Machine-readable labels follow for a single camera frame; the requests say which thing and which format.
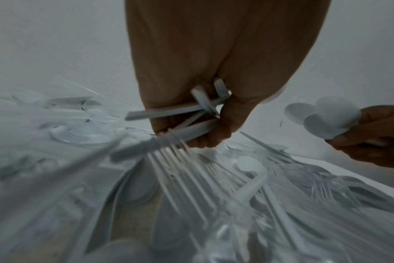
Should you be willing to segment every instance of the white wall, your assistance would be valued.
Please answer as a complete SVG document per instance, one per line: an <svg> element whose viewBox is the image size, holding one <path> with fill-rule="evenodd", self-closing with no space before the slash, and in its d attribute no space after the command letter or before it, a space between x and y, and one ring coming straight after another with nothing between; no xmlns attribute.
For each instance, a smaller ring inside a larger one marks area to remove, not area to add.
<svg viewBox="0 0 394 263"><path fill-rule="evenodd" d="M94 95L81 86L126 110L142 108L122 0L0 1L0 92ZM347 159L283 114L289 103L314 103L327 95L361 107L394 104L394 0L333 0L316 45L287 89L259 106L243 127L292 154L394 186L394 170Z"/></svg>

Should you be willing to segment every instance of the hand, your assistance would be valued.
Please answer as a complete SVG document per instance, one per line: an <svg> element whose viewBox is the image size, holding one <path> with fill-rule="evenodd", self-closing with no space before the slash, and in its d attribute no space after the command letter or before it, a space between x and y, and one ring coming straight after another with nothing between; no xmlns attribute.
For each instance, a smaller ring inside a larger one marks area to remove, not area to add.
<svg viewBox="0 0 394 263"><path fill-rule="evenodd" d="M389 146L366 144L374 139L386 140ZM362 109L359 125L327 142L354 160L394 168L394 106Z"/></svg>
<svg viewBox="0 0 394 263"><path fill-rule="evenodd" d="M190 146L213 147L277 92L313 45L330 0L127 0L126 20L146 109L194 102L202 84L216 97L222 78L231 98L220 125ZM156 133L189 115L151 120Z"/></svg>

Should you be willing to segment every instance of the fingernail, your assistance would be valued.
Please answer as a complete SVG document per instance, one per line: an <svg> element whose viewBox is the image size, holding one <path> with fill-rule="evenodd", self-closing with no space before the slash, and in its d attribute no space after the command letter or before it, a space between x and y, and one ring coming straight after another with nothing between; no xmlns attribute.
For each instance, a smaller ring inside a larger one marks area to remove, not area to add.
<svg viewBox="0 0 394 263"><path fill-rule="evenodd" d="M345 142L347 142L347 138L344 137L343 135L338 135L338 136L334 137L332 140L333 144L343 144Z"/></svg>
<svg viewBox="0 0 394 263"><path fill-rule="evenodd" d="M369 153L369 157L382 157L383 153Z"/></svg>

